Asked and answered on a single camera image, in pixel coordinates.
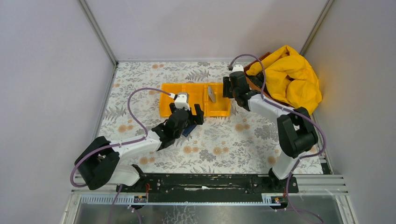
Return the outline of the blue leather card holder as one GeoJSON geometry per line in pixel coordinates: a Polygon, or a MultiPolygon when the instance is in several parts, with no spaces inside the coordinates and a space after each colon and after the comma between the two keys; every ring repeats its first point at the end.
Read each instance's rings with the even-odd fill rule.
{"type": "Polygon", "coordinates": [[[191,126],[185,128],[185,129],[183,130],[183,132],[182,132],[182,135],[183,135],[184,137],[188,137],[188,136],[190,135],[190,133],[196,128],[196,126],[197,126],[197,125],[194,124],[194,125],[191,125],[191,126]]]}

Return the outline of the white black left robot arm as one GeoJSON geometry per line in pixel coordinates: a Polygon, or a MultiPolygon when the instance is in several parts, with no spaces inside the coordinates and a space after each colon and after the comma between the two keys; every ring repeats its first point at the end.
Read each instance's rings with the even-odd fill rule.
{"type": "Polygon", "coordinates": [[[144,188],[144,173],[128,160],[140,153],[168,148],[192,126],[202,125],[204,111],[199,104],[177,107],[170,103],[171,115],[147,133],[128,140],[109,141],[97,137],[75,160],[70,181],[74,187],[97,190],[107,183],[127,185],[132,191],[144,188]]]}

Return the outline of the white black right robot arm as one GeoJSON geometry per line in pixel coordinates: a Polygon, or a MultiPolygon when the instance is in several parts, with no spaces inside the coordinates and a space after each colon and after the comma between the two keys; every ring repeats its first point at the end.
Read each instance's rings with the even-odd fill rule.
{"type": "Polygon", "coordinates": [[[265,184],[270,190],[280,192],[286,187],[298,160],[318,142],[308,111],[303,107],[286,107],[270,100],[261,92],[250,89],[242,71],[223,77],[223,97],[233,98],[238,106],[276,123],[282,151],[278,161],[269,170],[269,179],[265,184]]]}

